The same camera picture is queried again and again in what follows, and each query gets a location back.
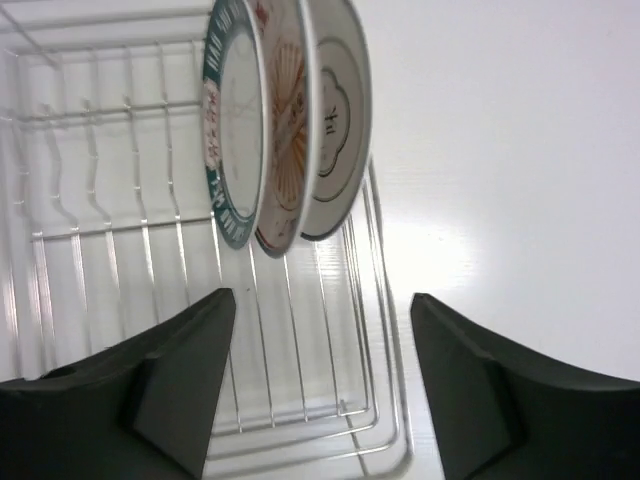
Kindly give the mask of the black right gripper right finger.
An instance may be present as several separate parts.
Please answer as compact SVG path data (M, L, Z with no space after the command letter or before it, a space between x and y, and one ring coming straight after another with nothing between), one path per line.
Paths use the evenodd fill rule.
M638 478L638 382L543 355L426 293L410 317L446 478Z

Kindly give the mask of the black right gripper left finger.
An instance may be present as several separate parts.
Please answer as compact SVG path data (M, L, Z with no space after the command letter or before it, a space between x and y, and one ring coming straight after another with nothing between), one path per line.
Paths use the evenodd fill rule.
M97 354L2 382L2 478L201 478L234 322L220 288Z

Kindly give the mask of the plate with dark green rim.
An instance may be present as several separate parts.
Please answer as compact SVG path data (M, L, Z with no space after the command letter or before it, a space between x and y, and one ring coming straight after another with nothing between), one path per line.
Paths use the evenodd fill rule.
M213 3L203 53L201 111L205 171L219 233L234 250L256 231L269 143L265 62L248 1Z

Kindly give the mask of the white plate with green rings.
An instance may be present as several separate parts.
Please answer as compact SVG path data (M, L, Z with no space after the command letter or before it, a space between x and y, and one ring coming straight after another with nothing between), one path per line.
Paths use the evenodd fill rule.
M371 61L351 1L312 1L322 80L323 144L302 237L330 237L349 215L370 160L373 122Z

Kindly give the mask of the plate with orange sunburst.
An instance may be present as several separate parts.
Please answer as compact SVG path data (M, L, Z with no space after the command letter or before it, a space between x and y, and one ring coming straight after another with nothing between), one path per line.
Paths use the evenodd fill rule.
M264 52L271 111L271 163L256 238L285 255L298 234L307 193L308 93L305 40L297 1L252 1Z

